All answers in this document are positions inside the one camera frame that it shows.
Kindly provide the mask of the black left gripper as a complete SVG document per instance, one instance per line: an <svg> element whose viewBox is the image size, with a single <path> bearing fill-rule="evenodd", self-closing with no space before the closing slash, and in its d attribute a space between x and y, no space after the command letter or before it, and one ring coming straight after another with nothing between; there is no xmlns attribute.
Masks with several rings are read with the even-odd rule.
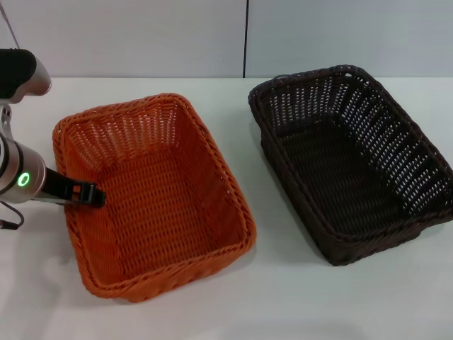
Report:
<svg viewBox="0 0 453 340"><path fill-rule="evenodd" d="M45 169L45 180L42 185L40 202L65 205L68 203L103 207L106 194L94 182L76 181L55 170Z"/></svg>

